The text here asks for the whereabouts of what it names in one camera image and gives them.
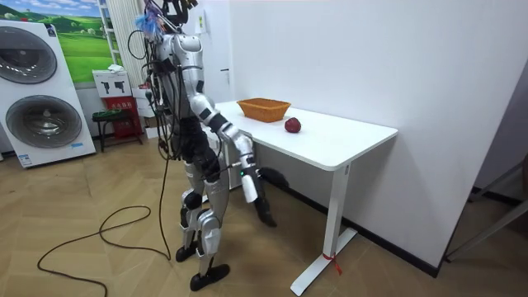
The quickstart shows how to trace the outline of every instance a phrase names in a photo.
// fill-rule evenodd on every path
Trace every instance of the white desk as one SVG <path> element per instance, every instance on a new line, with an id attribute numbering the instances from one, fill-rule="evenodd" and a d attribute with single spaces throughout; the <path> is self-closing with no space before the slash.
<path id="1" fill-rule="evenodd" d="M 330 257 L 338 254 L 356 235 L 356 231 L 347 229 L 339 236 L 351 163 L 364 153 L 396 136 L 398 131 L 389 127 L 296 108 L 290 108 L 283 120 L 274 123 L 263 123 L 245 117 L 235 101 L 219 103 L 216 108 L 226 119 L 251 136 L 254 142 L 333 172 L 323 254 Z M 285 121 L 291 117 L 299 119 L 302 125 L 298 134 L 288 133 L 284 128 Z M 323 254 L 291 285 L 291 290 L 296 295 L 301 296 L 309 284 L 330 263 L 330 260 L 325 259 Z"/>

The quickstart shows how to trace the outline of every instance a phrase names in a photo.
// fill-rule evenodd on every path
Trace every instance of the window curtain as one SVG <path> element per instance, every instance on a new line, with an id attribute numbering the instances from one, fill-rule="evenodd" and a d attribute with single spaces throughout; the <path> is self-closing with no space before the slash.
<path id="1" fill-rule="evenodd" d="M 136 0 L 106 0 L 110 19 L 115 32 L 117 46 L 119 46 L 121 61 L 123 67 L 129 74 L 130 85 L 137 87 L 144 83 L 146 71 L 141 67 L 145 65 L 146 60 L 138 60 L 130 54 L 128 49 L 128 39 L 130 33 L 136 30 L 135 19 L 142 14 Z M 143 35 L 134 33 L 130 40 L 130 50 L 135 56 L 141 58 L 144 55 Z"/>

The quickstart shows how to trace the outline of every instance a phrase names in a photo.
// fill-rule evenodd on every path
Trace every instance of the woven basket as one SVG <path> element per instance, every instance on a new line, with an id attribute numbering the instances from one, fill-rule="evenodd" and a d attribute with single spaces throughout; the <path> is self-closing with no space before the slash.
<path id="1" fill-rule="evenodd" d="M 288 102 L 264 98 L 246 99 L 237 103 L 246 117 L 266 123 L 282 120 L 291 105 Z"/>

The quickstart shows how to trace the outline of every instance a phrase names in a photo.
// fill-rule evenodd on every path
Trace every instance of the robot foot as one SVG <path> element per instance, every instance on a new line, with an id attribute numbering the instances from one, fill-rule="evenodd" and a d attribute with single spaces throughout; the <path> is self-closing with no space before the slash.
<path id="1" fill-rule="evenodd" d="M 227 264 L 211 267 L 205 276 L 200 277 L 197 273 L 191 278 L 191 290 L 196 292 L 209 284 L 213 284 L 225 278 L 229 274 L 229 266 Z"/>
<path id="2" fill-rule="evenodd" d="M 189 248 L 180 247 L 176 251 L 176 262 L 181 263 L 187 260 L 190 256 L 196 254 L 196 248 L 198 247 L 197 241 L 193 241 Z"/>

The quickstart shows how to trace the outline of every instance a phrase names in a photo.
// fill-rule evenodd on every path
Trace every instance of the herringbone floor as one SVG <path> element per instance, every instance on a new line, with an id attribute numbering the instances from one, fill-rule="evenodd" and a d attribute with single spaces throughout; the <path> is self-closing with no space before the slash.
<path id="1" fill-rule="evenodd" d="M 110 231 L 107 237 L 163 250 L 156 211 L 163 164 L 155 142 L 109 148 L 106 153 L 30 170 L 21 169 L 15 158 L 0 163 L 0 296 L 101 297 L 99 286 L 52 276 L 35 265 L 56 244 L 97 231 L 107 215 L 123 206 L 148 205 L 153 214 Z M 179 197 L 186 188 L 181 164 L 172 163 L 163 207 L 172 254 L 181 242 Z M 188 285 L 197 270 L 194 257 L 177 264 L 152 252 L 107 246 L 97 237 L 60 248 L 43 265 L 103 281 L 110 297 L 294 296 L 291 282 L 320 253 L 325 216 L 272 186 L 266 190 L 279 227 L 267 229 L 241 191 L 234 191 L 216 257 L 216 263 L 231 266 L 231 273 L 200 292 L 191 293 Z M 455 244 L 506 210 L 492 201 L 469 205 Z M 108 224 L 143 213 L 131 210 Z M 458 261 L 445 264 L 437 279 L 361 236 L 339 254 L 338 261 L 343 275 L 329 266 L 304 296 L 528 295 L 528 240 L 522 230 L 504 229 Z"/>

